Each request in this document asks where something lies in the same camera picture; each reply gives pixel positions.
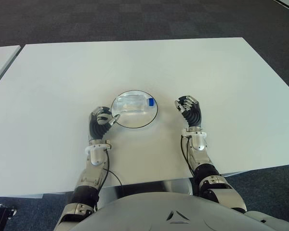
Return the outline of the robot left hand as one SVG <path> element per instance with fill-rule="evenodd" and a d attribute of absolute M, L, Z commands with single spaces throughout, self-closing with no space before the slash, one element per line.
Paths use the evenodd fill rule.
<path fill-rule="evenodd" d="M 108 107 L 98 106 L 95 108 L 89 115 L 89 141 L 102 140 L 119 118 L 120 114 L 112 116 Z"/>

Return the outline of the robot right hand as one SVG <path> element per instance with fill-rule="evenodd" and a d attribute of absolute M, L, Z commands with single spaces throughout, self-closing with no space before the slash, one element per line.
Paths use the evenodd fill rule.
<path fill-rule="evenodd" d="M 189 127 L 201 127 L 201 109 L 194 97 L 190 95 L 180 97 L 175 101 L 175 107 L 188 122 Z"/>

